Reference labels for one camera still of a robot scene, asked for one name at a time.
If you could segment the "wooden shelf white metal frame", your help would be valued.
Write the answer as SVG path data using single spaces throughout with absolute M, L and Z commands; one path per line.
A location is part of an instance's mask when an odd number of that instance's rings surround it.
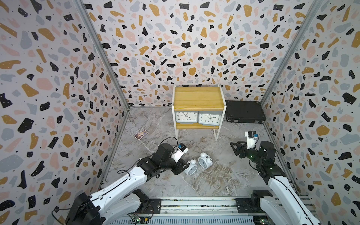
M 213 86 L 177 86 L 172 91 L 172 118 L 175 137 L 179 137 L 180 130 L 210 129 L 214 133 L 215 141 L 218 140 L 219 132 L 225 117 L 227 104 L 221 85 Z M 222 120 L 219 126 L 205 126 L 197 123 L 177 123 L 175 112 L 196 111 L 222 111 Z

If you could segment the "white twin-bell clock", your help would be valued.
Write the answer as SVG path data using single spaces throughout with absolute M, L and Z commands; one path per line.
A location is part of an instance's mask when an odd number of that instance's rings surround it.
M 195 159 L 191 159 L 187 162 L 188 168 L 184 170 L 186 175 L 192 175 L 197 171 L 197 162 Z
M 200 154 L 198 158 L 198 163 L 203 169 L 208 169 L 210 166 L 213 165 L 212 158 L 205 152 Z

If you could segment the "grey square clock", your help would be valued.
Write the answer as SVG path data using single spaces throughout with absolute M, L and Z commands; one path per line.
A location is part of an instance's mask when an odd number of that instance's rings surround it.
M 175 120 L 177 123 L 197 123 L 198 122 L 198 112 L 175 112 Z
M 222 111 L 199 111 L 198 123 L 205 126 L 219 126 L 222 120 Z

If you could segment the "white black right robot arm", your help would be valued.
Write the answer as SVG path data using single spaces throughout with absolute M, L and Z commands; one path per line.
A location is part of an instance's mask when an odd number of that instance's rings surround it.
M 263 211 L 276 225 L 320 225 L 296 194 L 284 171 L 275 163 L 277 150 L 271 142 L 262 141 L 260 147 L 249 147 L 242 141 L 230 143 L 234 154 L 249 159 L 262 177 L 268 190 L 254 190 L 249 200 L 251 210 Z

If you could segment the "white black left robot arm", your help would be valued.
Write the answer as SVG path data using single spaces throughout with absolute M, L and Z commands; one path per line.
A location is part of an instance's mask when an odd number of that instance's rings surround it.
M 159 178 L 167 170 L 174 175 L 181 174 L 189 167 L 182 159 L 187 152 L 188 147 L 183 143 L 177 147 L 161 143 L 155 153 L 140 159 L 114 183 L 91 195 L 81 193 L 77 196 L 67 209 L 64 224 L 108 225 L 127 214 L 146 212 L 152 204 L 139 186 L 152 178 Z

